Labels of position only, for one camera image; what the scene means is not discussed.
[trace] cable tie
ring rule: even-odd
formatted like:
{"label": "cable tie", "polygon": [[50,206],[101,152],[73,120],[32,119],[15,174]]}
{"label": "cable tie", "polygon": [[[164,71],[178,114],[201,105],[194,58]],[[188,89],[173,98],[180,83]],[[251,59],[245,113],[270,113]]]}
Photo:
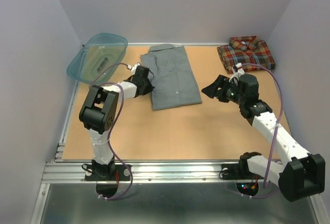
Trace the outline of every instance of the cable tie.
{"label": "cable tie", "polygon": [[274,130],[276,127],[279,127],[280,123],[276,123],[275,126],[271,127],[270,130]]}

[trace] metal floor panel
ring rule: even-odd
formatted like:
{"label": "metal floor panel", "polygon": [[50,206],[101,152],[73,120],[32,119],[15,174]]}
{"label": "metal floor panel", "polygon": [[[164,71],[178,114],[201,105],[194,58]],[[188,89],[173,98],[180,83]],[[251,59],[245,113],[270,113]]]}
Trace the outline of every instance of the metal floor panel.
{"label": "metal floor panel", "polygon": [[41,223],[318,223],[309,198],[248,199],[229,188],[235,184],[135,184],[127,197],[112,202],[98,199],[93,184],[52,184]]}

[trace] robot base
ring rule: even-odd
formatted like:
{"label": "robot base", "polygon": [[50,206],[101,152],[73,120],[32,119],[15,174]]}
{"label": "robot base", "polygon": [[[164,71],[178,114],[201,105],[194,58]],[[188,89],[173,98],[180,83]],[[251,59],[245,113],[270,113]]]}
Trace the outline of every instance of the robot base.
{"label": "robot base", "polygon": [[115,171],[118,172],[120,181],[130,180],[127,168],[124,165],[115,165],[114,161],[111,161],[109,165],[100,165],[92,160],[92,165],[85,164],[85,166],[85,181],[116,181]]}

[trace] folded shirt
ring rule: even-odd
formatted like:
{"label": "folded shirt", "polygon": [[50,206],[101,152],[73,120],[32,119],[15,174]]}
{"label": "folded shirt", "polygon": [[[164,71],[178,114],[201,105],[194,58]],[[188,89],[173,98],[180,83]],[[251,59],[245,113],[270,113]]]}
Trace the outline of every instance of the folded shirt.
{"label": "folded shirt", "polygon": [[[232,67],[237,63],[254,63],[275,69],[275,61],[265,41],[258,41],[257,36],[232,37],[229,45],[218,47],[220,60],[227,71],[233,73]],[[245,71],[260,70],[258,67],[243,66]]]}
{"label": "folded shirt", "polygon": [[152,46],[141,62],[153,72],[153,110],[175,108],[202,102],[185,47],[171,44]]}

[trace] black mount bracket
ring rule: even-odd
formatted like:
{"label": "black mount bracket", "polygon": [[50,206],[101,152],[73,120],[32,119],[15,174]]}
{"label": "black mount bracket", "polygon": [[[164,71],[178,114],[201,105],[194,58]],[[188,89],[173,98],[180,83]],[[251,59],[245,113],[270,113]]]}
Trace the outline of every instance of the black mount bracket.
{"label": "black mount bracket", "polygon": [[149,72],[149,68],[144,66],[137,66],[135,74],[125,80],[137,86],[135,97],[146,95],[149,92],[152,92],[152,90],[154,89],[154,86],[151,84],[148,78]]}
{"label": "black mount bracket", "polygon": [[320,154],[292,158],[279,175],[278,187],[290,202],[324,192],[325,160]]}
{"label": "black mount bracket", "polygon": [[[126,172],[124,172],[127,168],[124,165],[117,164],[114,166],[114,160],[112,160],[109,165],[100,165],[99,163],[96,163],[97,166],[95,166],[96,163],[94,160],[92,160],[92,165],[84,164],[86,166],[87,170],[92,171],[92,173],[88,173],[88,175],[85,174],[85,181],[91,182],[91,181],[116,181],[116,176],[114,175],[114,172],[118,172],[120,181],[129,181],[130,175],[128,175]],[[107,171],[100,171],[96,169],[99,166],[107,167]]]}
{"label": "black mount bracket", "polygon": [[254,174],[249,171],[247,161],[249,158],[257,155],[261,154],[258,152],[244,153],[240,156],[238,163],[222,164],[222,171],[219,177],[223,180],[251,180]]}
{"label": "black mount bracket", "polygon": [[91,86],[79,113],[79,120],[84,123],[84,127],[99,134],[109,130],[116,115],[118,97],[118,92],[107,91],[101,86]]}

